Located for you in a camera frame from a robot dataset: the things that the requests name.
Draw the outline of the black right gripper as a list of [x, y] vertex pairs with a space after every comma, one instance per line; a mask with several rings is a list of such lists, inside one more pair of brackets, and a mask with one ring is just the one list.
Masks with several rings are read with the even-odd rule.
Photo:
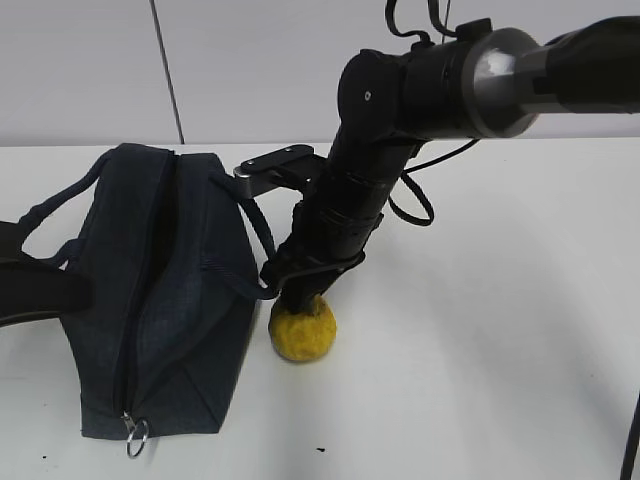
[[327, 167], [310, 183], [294, 207], [291, 233], [261, 271], [289, 313], [330, 312], [326, 294], [364, 260], [384, 204], [383, 181], [346, 170]]

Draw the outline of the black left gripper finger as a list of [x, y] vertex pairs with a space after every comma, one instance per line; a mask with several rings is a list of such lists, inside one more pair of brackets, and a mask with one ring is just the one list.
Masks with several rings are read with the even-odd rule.
[[1, 223], [1, 325], [57, 318], [91, 307], [92, 281], [61, 268], [80, 256], [84, 241], [69, 240], [54, 256], [37, 259], [22, 251], [28, 235], [18, 224]]

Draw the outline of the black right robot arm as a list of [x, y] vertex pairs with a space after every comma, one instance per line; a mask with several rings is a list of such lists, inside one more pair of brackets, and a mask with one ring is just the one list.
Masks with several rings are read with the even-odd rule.
[[541, 114], [635, 114], [639, 20], [618, 16], [537, 43], [482, 19], [403, 55], [364, 49], [344, 68], [340, 126], [305, 183], [292, 231], [262, 279], [297, 313], [364, 247], [407, 162], [433, 140], [512, 138]]

